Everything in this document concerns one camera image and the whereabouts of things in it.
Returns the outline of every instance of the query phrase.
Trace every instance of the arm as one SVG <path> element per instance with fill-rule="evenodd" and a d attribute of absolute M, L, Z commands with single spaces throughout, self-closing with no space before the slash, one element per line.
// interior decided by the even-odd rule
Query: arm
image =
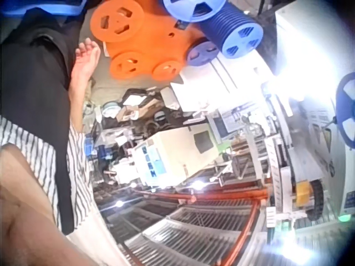
<path fill-rule="evenodd" d="M 70 119 L 78 133 L 83 130 L 83 105 L 85 90 L 100 58 L 100 48 L 89 38 L 75 50 L 75 64 L 69 86 Z"/>

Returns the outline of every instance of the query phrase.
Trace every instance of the white striped fabric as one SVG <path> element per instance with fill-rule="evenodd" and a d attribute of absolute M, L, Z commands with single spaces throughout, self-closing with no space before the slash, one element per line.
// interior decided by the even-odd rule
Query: white striped fabric
<path fill-rule="evenodd" d="M 88 216 L 93 202 L 88 162 L 84 153 L 84 139 L 84 134 L 77 133 L 71 124 L 67 148 L 67 164 L 72 185 L 71 195 L 75 229 Z M 34 176 L 48 196 L 55 222 L 59 230 L 61 230 L 58 191 L 54 179 L 55 149 L 50 144 L 0 116 L 0 147 L 5 144 L 16 145 L 21 150 Z"/>

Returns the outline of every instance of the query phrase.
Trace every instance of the orange pipe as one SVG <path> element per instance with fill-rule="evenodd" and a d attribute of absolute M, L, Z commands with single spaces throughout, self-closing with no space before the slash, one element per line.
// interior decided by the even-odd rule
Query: orange pipe
<path fill-rule="evenodd" d="M 124 250 L 127 252 L 128 256 L 133 260 L 133 262 L 137 265 L 137 266 L 144 266 L 144 264 L 139 260 L 139 258 L 137 258 L 133 252 L 129 249 L 129 247 L 127 247 L 125 245 L 125 243 L 121 243 L 121 246 L 124 248 Z"/>
<path fill-rule="evenodd" d="M 229 254 L 227 255 L 227 257 L 225 259 L 223 259 L 221 264 L 219 264 L 219 265 L 230 266 L 233 264 L 233 262 L 237 258 L 240 250 L 242 249 L 242 247 L 245 243 L 245 240 L 248 236 L 248 232 L 250 231 L 251 226 L 255 220 L 256 211 L 258 208 L 259 208 L 259 201 L 253 201 L 253 205 L 251 206 L 248 222 L 244 226 L 243 231 L 240 233 L 240 235 L 237 239 L 237 242 L 234 244 L 232 249 L 229 251 Z"/>
<path fill-rule="evenodd" d="M 257 186 L 256 181 L 249 181 L 245 183 L 230 184 L 225 186 L 220 186 L 219 184 L 208 185 L 204 188 L 205 191 L 220 191 L 220 190 L 236 190 L 238 188 L 247 188 Z"/>
<path fill-rule="evenodd" d="M 192 196 L 196 198 L 197 201 L 227 201 L 227 200 L 240 200 L 240 199 L 267 199 L 268 191 L 266 188 L 261 190 L 248 190 L 240 192 L 225 192 L 225 193 L 206 193 L 206 194 L 178 194 L 178 193 L 152 193 L 149 191 L 138 191 L 134 190 L 136 193 L 148 196 L 155 196 L 161 198 L 172 198 L 175 200 L 190 200 Z"/>

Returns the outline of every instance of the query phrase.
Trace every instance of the blue plastic reel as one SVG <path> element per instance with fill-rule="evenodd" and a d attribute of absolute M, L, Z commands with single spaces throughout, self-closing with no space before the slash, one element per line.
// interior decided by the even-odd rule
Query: blue plastic reel
<path fill-rule="evenodd" d="M 187 64 L 195 67 L 205 65 L 215 59 L 219 52 L 220 51 L 213 42 L 204 39 L 192 46 L 189 50 L 186 58 Z"/>
<path fill-rule="evenodd" d="M 76 4 L 60 4 L 60 1 L 53 1 L 56 3 L 50 3 L 46 1 L 33 1 L 33 0 L 5 0 L 1 7 L 1 13 L 8 17 L 22 17 L 27 10 L 35 7 L 39 7 L 48 13 L 59 16 L 77 16 L 79 15 L 87 0 L 73 1 Z"/>
<path fill-rule="evenodd" d="M 166 10 L 186 22 L 204 21 L 215 15 L 226 0 L 163 0 Z"/>
<path fill-rule="evenodd" d="M 355 72 L 347 74 L 339 83 L 336 117 L 345 144 L 355 149 Z"/>
<path fill-rule="evenodd" d="M 260 44 L 263 36 L 258 23 L 228 2 L 215 16 L 199 25 L 226 58 L 246 55 Z"/>

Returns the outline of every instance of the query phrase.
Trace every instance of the finger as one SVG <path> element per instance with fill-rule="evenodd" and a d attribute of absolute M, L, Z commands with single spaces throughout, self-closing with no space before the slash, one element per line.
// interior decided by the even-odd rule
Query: finger
<path fill-rule="evenodd" d="M 95 42 L 94 40 L 91 42 L 91 45 L 92 45 L 93 47 L 99 47 L 99 45 L 97 44 L 97 42 Z"/>
<path fill-rule="evenodd" d="M 75 56 L 76 57 L 79 57 L 79 56 L 81 56 L 81 52 L 80 52 L 80 49 L 79 48 L 77 48 L 77 49 L 75 49 Z"/>
<path fill-rule="evenodd" d="M 99 47 L 95 47 L 93 49 L 93 54 L 95 55 L 95 65 L 98 65 L 99 59 L 100 59 L 100 54 L 101 54 L 100 48 Z"/>
<path fill-rule="evenodd" d="M 79 44 L 79 49 L 80 49 L 80 52 L 81 52 L 82 55 L 86 55 L 87 49 L 86 49 L 86 47 L 85 47 L 85 44 L 80 43 L 80 44 Z"/>
<path fill-rule="evenodd" d="M 93 49 L 92 41 L 90 40 L 90 38 L 85 39 L 85 46 L 86 46 L 87 51 L 90 51 Z"/>

